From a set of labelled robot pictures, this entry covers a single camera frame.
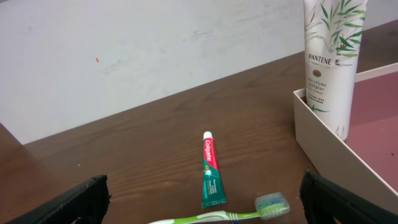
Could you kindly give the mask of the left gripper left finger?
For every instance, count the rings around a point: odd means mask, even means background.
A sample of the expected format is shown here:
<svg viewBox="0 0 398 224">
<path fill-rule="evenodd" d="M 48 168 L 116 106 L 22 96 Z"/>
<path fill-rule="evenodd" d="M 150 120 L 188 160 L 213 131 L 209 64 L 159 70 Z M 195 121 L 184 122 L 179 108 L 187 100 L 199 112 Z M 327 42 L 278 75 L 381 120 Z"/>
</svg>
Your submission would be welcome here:
<svg viewBox="0 0 398 224">
<path fill-rule="evenodd" d="M 110 203 L 106 175 L 96 175 L 7 224 L 101 224 Z"/>
</svg>

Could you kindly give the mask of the white Pantene tube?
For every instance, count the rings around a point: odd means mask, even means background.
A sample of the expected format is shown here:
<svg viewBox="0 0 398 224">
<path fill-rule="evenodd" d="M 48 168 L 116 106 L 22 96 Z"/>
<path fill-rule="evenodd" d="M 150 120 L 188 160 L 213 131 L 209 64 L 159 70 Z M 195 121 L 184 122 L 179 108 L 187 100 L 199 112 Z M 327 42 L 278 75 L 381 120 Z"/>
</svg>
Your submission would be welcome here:
<svg viewBox="0 0 398 224">
<path fill-rule="evenodd" d="M 304 0 L 307 106 L 341 140 L 349 133 L 367 0 Z"/>
</svg>

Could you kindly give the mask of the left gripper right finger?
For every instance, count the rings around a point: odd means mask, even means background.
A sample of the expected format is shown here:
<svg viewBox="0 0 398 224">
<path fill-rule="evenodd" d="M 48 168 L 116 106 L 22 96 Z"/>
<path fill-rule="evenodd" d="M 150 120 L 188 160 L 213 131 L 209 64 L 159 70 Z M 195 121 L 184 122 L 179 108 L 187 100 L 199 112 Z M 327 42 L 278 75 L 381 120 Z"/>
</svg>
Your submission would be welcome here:
<svg viewBox="0 0 398 224">
<path fill-rule="evenodd" d="M 305 218 L 310 224 L 397 224 L 393 214 L 322 176 L 306 171 L 300 185 Z"/>
</svg>

